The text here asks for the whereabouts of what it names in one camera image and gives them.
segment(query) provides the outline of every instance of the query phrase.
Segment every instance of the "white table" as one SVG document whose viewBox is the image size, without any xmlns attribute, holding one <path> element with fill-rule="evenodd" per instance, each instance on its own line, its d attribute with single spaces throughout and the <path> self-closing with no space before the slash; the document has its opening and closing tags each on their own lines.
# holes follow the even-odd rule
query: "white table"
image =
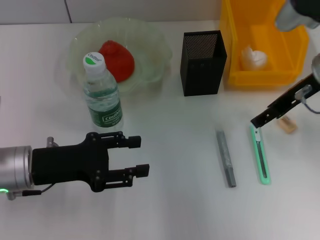
<svg viewBox="0 0 320 240">
<path fill-rule="evenodd" d="M 184 97 L 180 59 L 184 32 L 213 30 L 214 21 L 157 22 L 173 50 L 161 90 L 121 98 L 124 134 L 138 149 L 112 149 L 110 168 L 150 164 L 133 187 L 91 192 L 84 182 L 55 185 L 42 196 L 0 196 L 1 239 L 21 240 L 318 240 L 320 119 L 297 106 L 299 126 L 286 135 L 262 129 L 272 184 L 260 184 L 249 121 L 281 92 L 224 92 Z M 87 24 L 0 26 L 0 147 L 80 143 L 91 132 L 86 104 L 66 86 L 72 38 Z M 319 34 L 312 33 L 313 39 Z M 320 52 L 310 45 L 304 75 Z M 320 109 L 320 94 L 309 101 Z M 218 160 L 214 122 L 225 128 L 236 188 Z"/>
</svg>

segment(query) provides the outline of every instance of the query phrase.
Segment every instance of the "black pen holder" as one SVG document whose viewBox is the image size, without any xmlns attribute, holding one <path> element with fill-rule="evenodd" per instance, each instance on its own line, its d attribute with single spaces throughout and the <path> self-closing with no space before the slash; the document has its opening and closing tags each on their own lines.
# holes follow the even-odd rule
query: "black pen holder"
<svg viewBox="0 0 320 240">
<path fill-rule="evenodd" d="M 220 31 L 185 32 L 180 66 L 184 96 L 217 94 L 226 60 Z"/>
</svg>

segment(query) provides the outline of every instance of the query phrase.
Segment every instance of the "plastic bottle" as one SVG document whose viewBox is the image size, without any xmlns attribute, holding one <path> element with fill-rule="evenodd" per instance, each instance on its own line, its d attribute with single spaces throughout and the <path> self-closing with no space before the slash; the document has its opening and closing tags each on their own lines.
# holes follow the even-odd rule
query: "plastic bottle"
<svg viewBox="0 0 320 240">
<path fill-rule="evenodd" d="M 83 66 L 86 73 L 83 91 L 95 129 L 100 133 L 120 131 L 124 120 L 118 85 L 107 70 L 104 57 L 90 52 L 84 56 Z"/>
</svg>

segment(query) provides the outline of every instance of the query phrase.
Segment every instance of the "white wall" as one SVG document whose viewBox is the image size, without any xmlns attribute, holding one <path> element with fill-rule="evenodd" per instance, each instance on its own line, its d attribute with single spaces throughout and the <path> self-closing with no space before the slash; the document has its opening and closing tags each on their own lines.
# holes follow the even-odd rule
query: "white wall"
<svg viewBox="0 0 320 240">
<path fill-rule="evenodd" d="M 69 22 L 64 0 L 0 0 L 0 24 Z"/>
<path fill-rule="evenodd" d="M 221 0 L 0 0 L 0 24 L 90 23 L 110 17 L 145 21 L 218 20 Z"/>
<path fill-rule="evenodd" d="M 109 17 L 145 21 L 218 20 L 221 0 L 67 0 L 73 23 Z"/>
</svg>

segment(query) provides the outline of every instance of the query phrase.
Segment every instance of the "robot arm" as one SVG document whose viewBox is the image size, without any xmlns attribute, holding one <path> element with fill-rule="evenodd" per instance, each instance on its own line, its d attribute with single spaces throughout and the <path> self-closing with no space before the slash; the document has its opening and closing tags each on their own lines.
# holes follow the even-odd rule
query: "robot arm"
<svg viewBox="0 0 320 240">
<path fill-rule="evenodd" d="M 127 139 L 119 131 L 103 134 L 90 132 L 78 145 L 58 146 L 52 137 L 48 137 L 47 148 L 33 151 L 30 146 L 1 148 L 0 191 L 13 200 L 18 196 L 41 195 L 44 192 L 31 190 L 33 185 L 53 186 L 83 181 L 95 193 L 132 187 L 134 176 L 142 178 L 149 175 L 149 165 L 109 170 L 108 149 L 140 146 L 140 136 Z"/>
<path fill-rule="evenodd" d="M 299 25 L 316 28 L 320 25 L 320 1 L 287 0 L 276 18 L 275 25 L 283 32 L 291 31 Z M 313 59 L 311 68 L 311 75 L 299 81 L 271 103 L 267 110 L 251 120 L 256 128 L 282 117 L 299 103 L 303 103 L 310 110 L 306 99 L 320 91 L 320 55 Z"/>
</svg>

